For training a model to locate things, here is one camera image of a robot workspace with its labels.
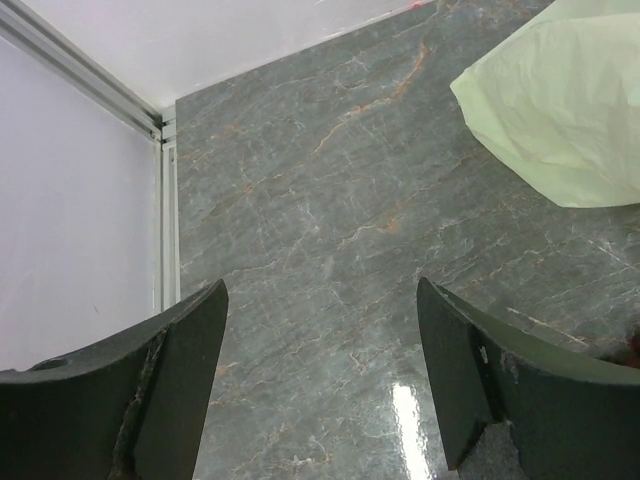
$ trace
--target light green plastic bag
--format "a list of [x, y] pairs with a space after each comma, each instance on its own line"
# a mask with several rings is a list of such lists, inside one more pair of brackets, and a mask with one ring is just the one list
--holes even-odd
[[640, 0], [557, 0], [451, 89], [476, 138], [553, 202], [640, 203]]

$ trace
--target gray marble countertop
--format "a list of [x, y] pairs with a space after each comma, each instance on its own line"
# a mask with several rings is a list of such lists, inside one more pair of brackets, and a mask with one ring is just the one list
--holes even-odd
[[564, 348], [624, 344], [640, 208], [555, 206], [449, 90], [548, 3], [435, 2], [178, 102], [183, 294], [231, 299], [196, 478], [452, 478], [420, 276]]

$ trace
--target aluminum frame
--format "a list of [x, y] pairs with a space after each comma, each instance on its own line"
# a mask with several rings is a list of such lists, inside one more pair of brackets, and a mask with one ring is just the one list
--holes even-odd
[[160, 114], [20, 0], [0, 0], [0, 36], [154, 142], [154, 310], [180, 300], [175, 107]]
[[162, 115], [20, 0], [0, 0], [0, 35], [131, 127], [160, 140]]

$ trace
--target plastic bag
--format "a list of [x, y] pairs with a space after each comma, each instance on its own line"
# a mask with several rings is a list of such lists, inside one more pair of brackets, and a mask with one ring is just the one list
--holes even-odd
[[556, 204], [640, 203], [640, 1], [558, 0], [451, 89], [476, 138]]

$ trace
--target white wall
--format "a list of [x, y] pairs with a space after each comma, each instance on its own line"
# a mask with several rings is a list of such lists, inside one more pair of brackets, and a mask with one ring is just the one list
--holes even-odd
[[23, 0], [157, 108], [426, 0]]
[[0, 38], [0, 370], [152, 315], [153, 147]]

